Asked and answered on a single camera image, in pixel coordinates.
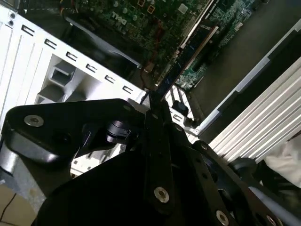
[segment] red wire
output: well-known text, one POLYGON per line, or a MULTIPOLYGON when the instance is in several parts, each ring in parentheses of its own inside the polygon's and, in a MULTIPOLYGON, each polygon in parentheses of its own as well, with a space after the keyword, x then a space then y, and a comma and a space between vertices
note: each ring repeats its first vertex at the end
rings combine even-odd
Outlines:
POLYGON ((151 56, 151 59, 147 62, 147 64, 145 65, 145 66, 143 66, 142 68, 141 68, 141 70, 140 70, 140 78, 141 78, 141 80, 142 80, 142 83, 143 83, 143 89, 145 88, 145 82, 144 82, 144 79, 143 79, 143 77, 142 77, 142 73, 143 73, 143 71, 144 71, 144 69, 148 66, 148 65, 150 65, 150 63, 152 63, 154 60, 155 60, 155 58, 156 58, 156 56, 157 56, 157 50, 158 50, 158 47, 159 47, 159 35, 161 34, 161 31, 162 31, 162 26, 161 26, 161 21, 159 21, 158 20, 158 32, 157 32, 157 37, 156 37, 156 44, 155 44, 155 49, 154 49, 154 51, 153 51, 153 53, 152 53, 152 56, 151 56))

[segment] white cloth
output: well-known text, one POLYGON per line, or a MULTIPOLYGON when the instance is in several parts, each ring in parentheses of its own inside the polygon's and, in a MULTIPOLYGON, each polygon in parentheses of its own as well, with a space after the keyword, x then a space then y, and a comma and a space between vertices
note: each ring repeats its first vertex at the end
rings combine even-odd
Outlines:
POLYGON ((301 188, 301 136, 274 148, 265 162, 272 170, 301 188))

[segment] green circuit board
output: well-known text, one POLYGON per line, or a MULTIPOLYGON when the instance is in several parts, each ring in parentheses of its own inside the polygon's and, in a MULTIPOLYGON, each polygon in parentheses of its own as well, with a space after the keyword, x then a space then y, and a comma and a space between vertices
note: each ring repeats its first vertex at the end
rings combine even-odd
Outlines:
POLYGON ((208 1, 78 0, 76 5, 142 47, 146 71, 156 80, 208 1))
POLYGON ((208 66, 252 15, 254 2, 255 0, 220 0, 217 3, 216 8, 207 18, 219 26, 207 46, 208 53, 204 55, 205 50, 200 52, 189 68, 180 75, 176 82, 178 86, 184 90, 190 90, 204 77, 208 66))

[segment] silver screw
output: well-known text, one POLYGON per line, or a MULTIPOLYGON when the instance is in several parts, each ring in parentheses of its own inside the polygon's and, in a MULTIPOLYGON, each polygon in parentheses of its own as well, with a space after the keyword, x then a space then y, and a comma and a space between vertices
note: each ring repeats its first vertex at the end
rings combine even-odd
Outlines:
POLYGON ((201 147, 204 149, 204 150, 207 150, 208 148, 205 146, 205 145, 203 145, 203 144, 201 144, 201 147))
POLYGON ((24 122, 27 125, 33 126, 33 127, 41 127, 42 125, 44 125, 44 120, 42 119, 42 117, 40 117, 38 115, 27 115, 24 118, 24 122))
POLYGON ((178 124, 175 126, 175 128, 176 128, 178 131, 182 131, 182 127, 179 126, 178 124))
POLYGON ((126 109, 127 111, 131 111, 131 108, 129 106, 123 105, 123 108, 126 109))
POLYGON ((228 226, 229 225, 229 220, 226 216, 226 214, 224 214, 223 212, 221 212, 220 210, 218 210, 216 212, 216 217, 219 220, 219 222, 224 225, 224 226, 228 226))
POLYGON ((267 215, 267 219, 269 220, 269 222, 273 225, 273 226, 277 226, 276 222, 273 220, 273 218, 271 218, 269 215, 267 215))
POLYGON ((168 203, 169 201, 168 192, 162 187, 157 187, 155 189, 155 196, 161 203, 168 203))

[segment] capacitor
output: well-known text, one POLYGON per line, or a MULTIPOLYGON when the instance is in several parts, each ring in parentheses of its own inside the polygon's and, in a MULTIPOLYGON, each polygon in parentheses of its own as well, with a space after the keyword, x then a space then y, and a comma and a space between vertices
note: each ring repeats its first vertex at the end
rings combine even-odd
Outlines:
POLYGON ((241 10, 241 13, 242 13, 242 14, 245 14, 246 12, 247 12, 246 8, 243 8, 243 9, 241 10))

